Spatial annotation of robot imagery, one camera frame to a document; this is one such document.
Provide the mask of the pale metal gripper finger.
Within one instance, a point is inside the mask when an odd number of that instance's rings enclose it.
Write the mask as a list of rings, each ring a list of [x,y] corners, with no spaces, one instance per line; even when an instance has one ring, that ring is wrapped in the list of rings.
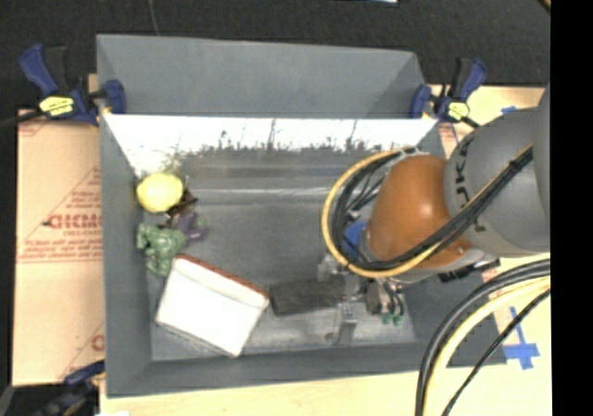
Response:
[[[318,281],[343,280],[346,274],[344,266],[330,254],[326,254],[318,263]]]
[[[339,345],[351,346],[358,325],[357,312],[353,305],[344,304],[341,308],[341,321],[339,325]]]

